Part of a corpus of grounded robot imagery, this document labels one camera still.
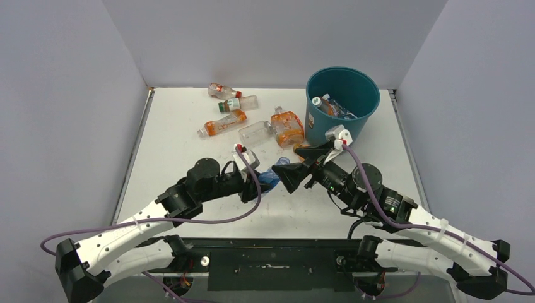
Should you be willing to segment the blue label crushed bottle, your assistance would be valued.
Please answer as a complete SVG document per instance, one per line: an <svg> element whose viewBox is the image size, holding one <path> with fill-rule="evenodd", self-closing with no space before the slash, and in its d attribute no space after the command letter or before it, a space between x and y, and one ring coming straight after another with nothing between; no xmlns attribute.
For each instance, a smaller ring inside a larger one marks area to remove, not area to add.
<svg viewBox="0 0 535 303"><path fill-rule="evenodd" d="M280 157L279 160L275 163L275 165L286 165L289 163L290 163L289 158ZM274 189L280 182L280 178L273 171L273 166L268 168L267 171L260 173L257 178L258 178L258 181L261 183L263 195L267 194L272 189Z"/></svg>

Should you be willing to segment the clear plastic jar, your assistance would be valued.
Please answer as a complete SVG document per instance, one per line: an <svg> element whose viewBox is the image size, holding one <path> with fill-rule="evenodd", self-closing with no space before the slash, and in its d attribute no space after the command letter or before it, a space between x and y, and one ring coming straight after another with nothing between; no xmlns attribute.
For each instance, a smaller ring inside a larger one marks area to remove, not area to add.
<svg viewBox="0 0 535 303"><path fill-rule="evenodd" d="M273 137L273 127L268 121L259 121L238 131L243 145L247 148L263 144Z"/></svg>

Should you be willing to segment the large orange label bottle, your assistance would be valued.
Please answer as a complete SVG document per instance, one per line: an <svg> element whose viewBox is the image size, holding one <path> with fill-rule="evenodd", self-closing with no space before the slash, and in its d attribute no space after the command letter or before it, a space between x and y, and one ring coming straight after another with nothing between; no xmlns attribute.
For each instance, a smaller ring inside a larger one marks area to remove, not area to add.
<svg viewBox="0 0 535 303"><path fill-rule="evenodd" d="M331 107L330 103L327 100L324 100L321 97L314 97L311 100L312 105L314 105L317 109L319 109L321 112L331 116L336 117L336 113Z"/></svg>

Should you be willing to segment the slim orange label bottle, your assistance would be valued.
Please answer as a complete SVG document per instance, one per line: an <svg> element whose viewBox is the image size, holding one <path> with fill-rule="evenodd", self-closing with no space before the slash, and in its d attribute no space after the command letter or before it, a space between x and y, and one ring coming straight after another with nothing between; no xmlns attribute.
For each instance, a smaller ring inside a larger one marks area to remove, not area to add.
<svg viewBox="0 0 535 303"><path fill-rule="evenodd" d="M235 110L221 119L206 122L203 127L197 131L197 134L201 138L212 137L237 126L246 120L247 115L244 111Z"/></svg>

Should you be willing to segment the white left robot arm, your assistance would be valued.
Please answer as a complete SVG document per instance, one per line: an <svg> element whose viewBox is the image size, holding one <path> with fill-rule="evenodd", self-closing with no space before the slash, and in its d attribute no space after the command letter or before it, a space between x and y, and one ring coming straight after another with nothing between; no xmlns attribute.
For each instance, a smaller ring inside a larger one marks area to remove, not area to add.
<svg viewBox="0 0 535 303"><path fill-rule="evenodd" d="M202 158L185 177L110 230L60 242L55 270L68 302L90 302L111 284L143 271L182 271L192 246L163 232L200 214L204 202L237 194L246 203L269 189L254 181L259 160L251 151L233 157L231 172Z"/></svg>

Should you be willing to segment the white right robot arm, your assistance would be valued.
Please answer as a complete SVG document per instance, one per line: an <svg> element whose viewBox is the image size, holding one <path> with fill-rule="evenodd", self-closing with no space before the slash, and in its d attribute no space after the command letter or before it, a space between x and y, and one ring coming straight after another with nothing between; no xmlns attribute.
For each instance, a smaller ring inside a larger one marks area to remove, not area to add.
<svg viewBox="0 0 535 303"><path fill-rule="evenodd" d="M435 217L410 197L384 186L382 174L371 164L358 162L351 172L345 171L332 161L345 149L338 140L298 148L302 162L274 165L273 171L289 193L299 186L320 185L344 203L342 214L360 215L367 225L418 243L411 248L365 236L356 254L361 268L419 271L453 282L461 292L484 300L506 291L508 242L479 239Z"/></svg>

